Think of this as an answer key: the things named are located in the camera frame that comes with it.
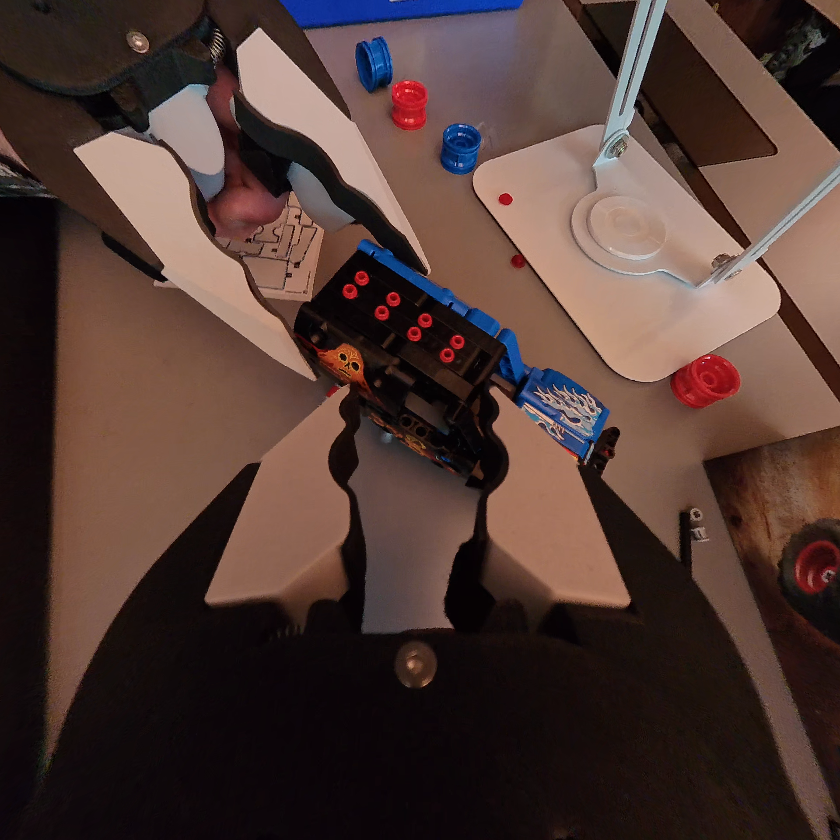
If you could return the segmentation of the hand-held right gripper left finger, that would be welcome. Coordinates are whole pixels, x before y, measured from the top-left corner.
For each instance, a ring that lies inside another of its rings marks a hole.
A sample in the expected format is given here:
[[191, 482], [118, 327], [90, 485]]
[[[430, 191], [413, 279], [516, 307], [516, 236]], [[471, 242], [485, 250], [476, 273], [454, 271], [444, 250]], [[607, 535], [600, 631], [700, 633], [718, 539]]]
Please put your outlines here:
[[278, 603], [295, 625], [338, 601], [362, 625], [362, 523], [350, 478], [358, 393], [343, 387], [262, 458], [215, 575], [210, 606]]

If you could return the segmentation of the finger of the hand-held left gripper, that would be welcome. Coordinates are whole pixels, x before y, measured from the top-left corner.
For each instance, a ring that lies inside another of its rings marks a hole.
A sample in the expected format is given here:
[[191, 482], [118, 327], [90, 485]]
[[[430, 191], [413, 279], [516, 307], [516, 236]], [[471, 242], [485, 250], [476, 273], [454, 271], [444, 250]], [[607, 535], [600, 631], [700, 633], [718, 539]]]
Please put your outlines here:
[[263, 29], [237, 47], [236, 118], [263, 150], [290, 163], [303, 210], [333, 233], [362, 224], [426, 275], [430, 266], [358, 126]]
[[192, 177], [171, 150], [107, 133], [78, 146], [76, 155], [151, 247], [166, 279], [275, 361], [317, 379], [241, 258], [210, 234]]

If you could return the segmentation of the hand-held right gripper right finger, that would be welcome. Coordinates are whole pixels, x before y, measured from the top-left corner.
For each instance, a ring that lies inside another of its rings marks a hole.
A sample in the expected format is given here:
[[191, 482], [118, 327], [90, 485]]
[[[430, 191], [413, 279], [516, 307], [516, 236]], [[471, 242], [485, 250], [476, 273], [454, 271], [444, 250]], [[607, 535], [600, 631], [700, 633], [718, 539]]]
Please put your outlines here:
[[503, 394], [479, 399], [485, 479], [471, 538], [455, 556], [447, 618], [477, 631], [514, 600], [529, 629], [556, 604], [631, 603], [576, 461]]

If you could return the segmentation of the flame-printed brick panel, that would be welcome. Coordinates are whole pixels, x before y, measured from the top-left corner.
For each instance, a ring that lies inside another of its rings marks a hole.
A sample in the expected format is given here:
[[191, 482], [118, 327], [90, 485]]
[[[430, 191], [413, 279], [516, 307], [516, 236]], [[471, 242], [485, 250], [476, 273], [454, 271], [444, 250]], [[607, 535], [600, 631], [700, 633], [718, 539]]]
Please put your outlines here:
[[370, 390], [364, 377], [364, 359], [353, 345], [341, 343], [333, 349], [317, 351], [318, 362], [341, 385], [356, 384], [363, 392]]

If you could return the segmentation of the blue black brick truck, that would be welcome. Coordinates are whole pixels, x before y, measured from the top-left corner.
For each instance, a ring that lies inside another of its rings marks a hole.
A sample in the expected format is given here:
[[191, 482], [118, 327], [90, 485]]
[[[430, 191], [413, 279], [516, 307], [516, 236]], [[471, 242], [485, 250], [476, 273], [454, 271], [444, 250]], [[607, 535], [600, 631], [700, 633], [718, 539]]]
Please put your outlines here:
[[369, 240], [300, 307], [294, 332], [336, 382], [317, 351], [341, 343], [360, 351], [370, 388], [356, 385], [361, 413], [471, 486], [482, 481], [478, 414], [488, 384], [582, 465], [602, 473], [615, 455], [620, 432], [593, 394], [558, 371], [525, 364], [513, 331]]

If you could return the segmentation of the grey desk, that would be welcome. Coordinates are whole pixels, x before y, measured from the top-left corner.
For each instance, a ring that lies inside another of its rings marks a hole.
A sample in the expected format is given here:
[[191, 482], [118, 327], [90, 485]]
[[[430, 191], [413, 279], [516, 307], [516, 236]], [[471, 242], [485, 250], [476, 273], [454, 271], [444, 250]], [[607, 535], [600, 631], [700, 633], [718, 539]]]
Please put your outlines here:
[[[699, 507], [709, 541], [694, 575], [748, 664], [794, 790], [820, 838], [831, 796], [784, 682], [702, 463], [838, 425], [838, 403], [782, 320], [726, 344], [742, 389], [695, 411], [667, 381], [613, 373], [509, 239], [469, 176], [438, 161], [444, 127], [486, 133], [481, 160], [599, 123], [613, 74], [563, 2], [308, 33], [413, 227], [432, 278], [518, 336], [528, 364], [592, 391], [621, 429], [605, 481], [672, 552], [677, 516]], [[354, 57], [382, 36], [393, 81], [373, 93]], [[422, 82], [426, 124], [392, 121], [392, 85]], [[46, 750], [96, 647], [140, 578], [242, 466], [312, 409], [326, 385], [270, 360], [178, 290], [60, 216], [56, 454]]]

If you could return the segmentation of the person's left hand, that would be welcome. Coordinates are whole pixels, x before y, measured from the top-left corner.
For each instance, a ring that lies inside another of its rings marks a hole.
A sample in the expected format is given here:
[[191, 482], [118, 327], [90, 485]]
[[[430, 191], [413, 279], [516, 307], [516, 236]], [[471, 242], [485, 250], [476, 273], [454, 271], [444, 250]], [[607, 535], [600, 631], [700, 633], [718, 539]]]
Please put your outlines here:
[[217, 79], [207, 92], [206, 102], [224, 144], [224, 187], [207, 202], [207, 211], [216, 236], [244, 240], [258, 226], [269, 224], [281, 215], [289, 193], [271, 195], [242, 162], [238, 151], [239, 129], [230, 110], [238, 81], [223, 63], [217, 65], [216, 73]]

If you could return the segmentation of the blue wheel hub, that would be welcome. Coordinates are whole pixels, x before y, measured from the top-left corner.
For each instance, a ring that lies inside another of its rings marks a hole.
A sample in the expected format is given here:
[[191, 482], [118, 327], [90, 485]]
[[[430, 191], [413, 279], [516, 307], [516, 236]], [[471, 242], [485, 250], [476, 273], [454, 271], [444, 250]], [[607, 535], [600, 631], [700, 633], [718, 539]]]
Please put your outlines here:
[[354, 57], [360, 83], [369, 93], [392, 84], [392, 53], [384, 37], [358, 42]]
[[452, 123], [444, 129], [440, 164], [451, 174], [466, 175], [477, 165], [482, 137], [477, 127]]

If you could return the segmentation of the white sticker sheet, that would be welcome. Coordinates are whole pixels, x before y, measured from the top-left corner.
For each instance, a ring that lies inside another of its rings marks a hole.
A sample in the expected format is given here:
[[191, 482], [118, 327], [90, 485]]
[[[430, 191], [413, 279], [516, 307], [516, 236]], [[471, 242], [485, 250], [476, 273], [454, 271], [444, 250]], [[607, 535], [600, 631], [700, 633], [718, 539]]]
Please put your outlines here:
[[216, 240], [244, 261], [265, 298], [309, 301], [323, 236], [323, 229], [302, 210], [291, 192], [278, 218], [258, 227], [251, 237]]

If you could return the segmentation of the small red wheel hub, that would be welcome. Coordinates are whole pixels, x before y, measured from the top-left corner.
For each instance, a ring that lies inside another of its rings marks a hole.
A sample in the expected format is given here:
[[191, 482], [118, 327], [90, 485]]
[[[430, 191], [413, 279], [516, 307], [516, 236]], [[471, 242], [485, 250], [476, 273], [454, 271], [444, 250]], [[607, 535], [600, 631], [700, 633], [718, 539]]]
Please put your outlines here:
[[392, 121], [406, 131], [420, 130], [427, 120], [428, 93], [417, 80], [400, 80], [392, 85]]

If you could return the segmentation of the blue storage bin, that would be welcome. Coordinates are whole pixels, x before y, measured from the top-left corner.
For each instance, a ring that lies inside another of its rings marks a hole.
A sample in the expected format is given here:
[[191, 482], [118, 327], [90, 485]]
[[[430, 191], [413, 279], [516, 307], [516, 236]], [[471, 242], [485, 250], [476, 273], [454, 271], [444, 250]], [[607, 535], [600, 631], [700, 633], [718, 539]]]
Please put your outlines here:
[[522, 1], [281, 1], [303, 28], [518, 9]]

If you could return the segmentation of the large red wheel hub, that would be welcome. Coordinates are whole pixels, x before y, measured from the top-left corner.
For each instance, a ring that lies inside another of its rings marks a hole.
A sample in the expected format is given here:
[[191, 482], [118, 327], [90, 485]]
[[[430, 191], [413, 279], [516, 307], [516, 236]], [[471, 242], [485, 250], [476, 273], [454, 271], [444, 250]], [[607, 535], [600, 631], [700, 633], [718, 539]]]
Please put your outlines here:
[[741, 377], [737, 368], [716, 354], [707, 354], [672, 374], [670, 388], [684, 405], [703, 408], [737, 394]]

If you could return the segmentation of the monster truck set box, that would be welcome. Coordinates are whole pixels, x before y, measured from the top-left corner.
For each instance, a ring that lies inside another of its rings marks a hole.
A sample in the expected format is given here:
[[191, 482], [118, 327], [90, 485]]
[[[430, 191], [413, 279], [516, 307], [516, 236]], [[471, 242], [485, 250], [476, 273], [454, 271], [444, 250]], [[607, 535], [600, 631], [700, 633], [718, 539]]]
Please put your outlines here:
[[705, 467], [810, 737], [837, 746], [839, 429]]

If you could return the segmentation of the dark perforated panel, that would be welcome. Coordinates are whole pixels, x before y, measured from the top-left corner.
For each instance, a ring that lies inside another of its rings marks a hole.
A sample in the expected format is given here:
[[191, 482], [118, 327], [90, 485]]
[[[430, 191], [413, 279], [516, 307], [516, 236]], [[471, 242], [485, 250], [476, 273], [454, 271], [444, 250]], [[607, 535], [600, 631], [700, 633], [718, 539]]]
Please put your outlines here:
[[35, 788], [46, 726], [58, 213], [1, 200], [1, 830]]

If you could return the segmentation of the white book stand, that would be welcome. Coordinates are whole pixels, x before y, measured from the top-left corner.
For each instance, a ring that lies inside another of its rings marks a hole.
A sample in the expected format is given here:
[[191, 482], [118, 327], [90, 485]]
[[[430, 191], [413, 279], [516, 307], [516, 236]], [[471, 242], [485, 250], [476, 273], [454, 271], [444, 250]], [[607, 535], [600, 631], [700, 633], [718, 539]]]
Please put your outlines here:
[[736, 241], [629, 134], [666, 4], [637, 3], [603, 125], [486, 161], [473, 176], [596, 352], [636, 382], [662, 380], [775, 315], [780, 291], [756, 262], [838, 183], [835, 167], [734, 255]]

